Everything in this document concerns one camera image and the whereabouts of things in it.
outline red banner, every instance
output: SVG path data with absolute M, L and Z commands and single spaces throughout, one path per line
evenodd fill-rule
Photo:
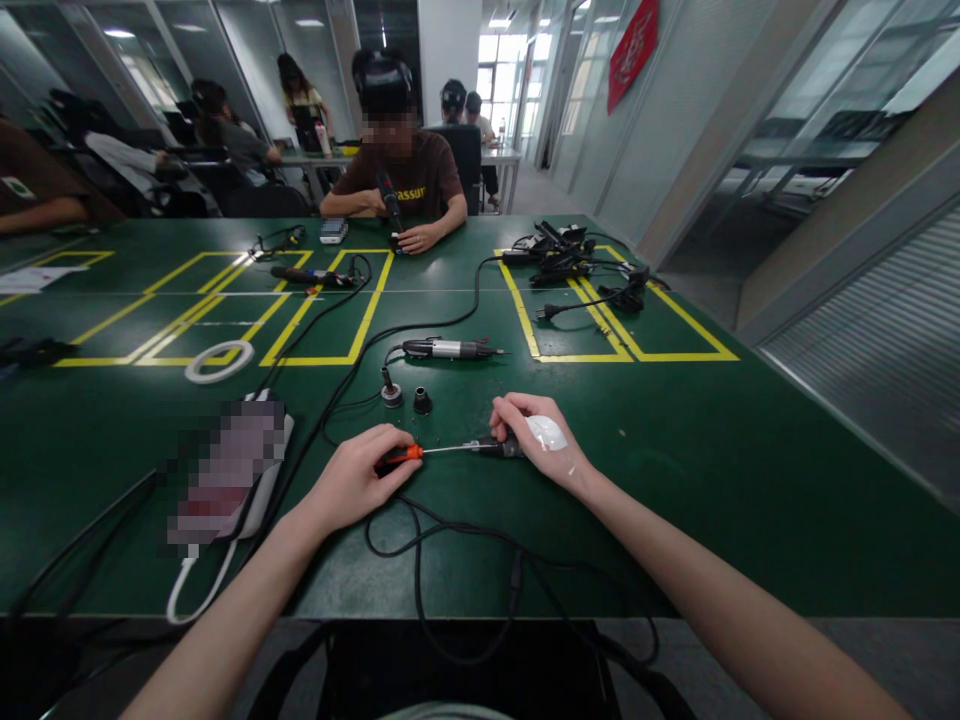
M 610 58 L 610 93 L 607 97 L 607 115 L 619 104 L 620 99 L 637 79 L 657 47 L 657 17 L 660 4 L 657 0 L 643 0 L 636 15 L 630 21 L 623 40 Z

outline white cable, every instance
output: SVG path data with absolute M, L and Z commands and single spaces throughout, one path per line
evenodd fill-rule
M 177 576 L 177 581 L 173 584 L 173 590 L 170 591 L 170 597 L 167 600 L 167 622 L 171 625 L 186 625 L 196 620 L 198 617 L 203 615 L 204 611 L 210 606 L 210 603 L 213 602 L 213 599 L 217 596 L 217 592 L 220 590 L 220 585 L 223 584 L 223 578 L 227 575 L 227 570 L 230 568 L 230 561 L 233 560 L 233 553 L 237 549 L 237 541 L 231 540 L 230 547 L 227 548 L 227 556 L 223 559 L 223 565 L 220 566 L 220 572 L 217 574 L 217 579 L 213 581 L 213 587 L 210 589 L 210 594 L 207 595 L 207 599 L 203 601 L 203 604 L 197 608 L 196 612 L 192 615 L 186 617 L 177 616 L 177 598 L 180 597 L 180 591 L 183 589 L 183 584 L 187 581 L 187 575 L 190 574 L 190 569 L 197 562 L 197 558 L 200 555 L 200 547 L 198 545 L 191 545 L 187 554 L 187 557 L 183 559 L 183 562 L 180 563 L 180 574 Z
M 224 352 L 225 350 L 239 350 L 240 357 L 237 358 L 236 362 L 232 365 L 227 365 L 223 370 L 218 370 L 215 373 L 208 373 L 207 375 L 200 374 L 200 368 L 203 367 L 203 364 L 212 358 L 214 355 Z M 192 383 L 197 385 L 209 385 L 210 383 L 215 383 L 228 378 L 231 375 L 240 372 L 247 363 L 253 359 L 253 345 L 248 343 L 246 340 L 228 340 L 227 342 L 220 343 L 219 345 L 214 345 L 212 348 L 207 348 L 202 353 L 197 355 L 193 360 L 190 361 L 190 364 L 187 365 L 186 369 L 183 371 L 184 376 Z

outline finger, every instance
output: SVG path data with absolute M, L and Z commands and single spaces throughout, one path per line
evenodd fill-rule
M 357 435 L 352 439 L 356 440 L 358 445 L 366 445 L 373 438 L 377 437 L 378 435 L 382 435 L 387 431 L 388 428 L 392 428 L 392 427 L 393 425 L 391 425 L 390 423 L 380 423 L 379 425 L 374 425 L 372 428 L 369 428 L 368 430 L 364 430 L 362 433 L 360 433 L 359 435 Z
M 400 486 L 403 485 L 410 476 L 423 467 L 423 460 L 407 460 L 400 464 L 396 470 L 389 475 L 384 475 L 377 483 L 377 490 L 380 493 L 380 503 L 383 504 L 393 495 Z
M 398 447 L 410 447 L 414 444 L 413 435 L 404 432 L 400 428 L 388 425 L 387 430 L 382 435 L 370 439 L 366 451 L 370 454 L 373 462 L 376 462 L 390 450 Z
M 526 414 L 538 415 L 543 411 L 543 401 L 546 398 L 539 395 L 527 395 L 526 393 L 507 393 L 503 396 L 503 399 Z
M 513 430 L 514 434 L 517 436 L 517 440 L 520 441 L 521 446 L 530 447 L 532 445 L 539 444 L 537 443 L 537 439 L 533 437 L 533 433 L 530 432 L 530 427 L 527 425 L 527 419 L 523 416 L 523 413 L 520 412 L 516 405 L 508 402 L 506 398 L 497 398 L 493 401 L 493 404 L 497 408 L 497 413 L 500 415 L 503 421 L 510 426 L 511 430 Z

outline orange screwdriver handle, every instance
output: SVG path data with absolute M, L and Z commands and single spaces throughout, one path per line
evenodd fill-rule
M 391 450 L 377 462 L 374 467 L 384 467 L 385 465 L 399 465 L 407 460 L 419 460 L 423 457 L 423 448 L 419 445 L 411 445 L 408 448 L 397 448 Z

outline black hair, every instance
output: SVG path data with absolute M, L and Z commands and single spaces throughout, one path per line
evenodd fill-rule
M 366 114 L 402 115 L 413 110 L 413 73 L 399 50 L 357 50 L 350 72 Z
M 220 121 L 216 116 L 223 115 L 223 105 L 227 102 L 227 91 L 213 80 L 197 78 L 190 83 L 193 102 L 200 110 L 197 120 L 197 134 L 204 145 L 217 147 L 223 145 L 223 133 L 220 132 Z
M 467 112 L 472 115 L 479 115 L 480 108 L 483 106 L 483 98 L 476 90 L 467 95 Z
M 290 90 L 290 80 L 293 78 L 300 80 L 301 92 L 309 93 L 313 90 L 313 85 L 307 80 L 307 76 L 303 74 L 303 70 L 297 65 L 297 61 L 293 59 L 292 55 L 281 54 L 277 58 L 277 70 L 280 73 L 280 87 L 283 88 L 284 96 L 291 103 L 293 102 L 293 94 Z
M 463 112 L 463 105 L 467 101 L 467 88 L 459 80 L 447 80 L 447 84 L 440 91 L 440 107 L 444 113 L 454 115 Z

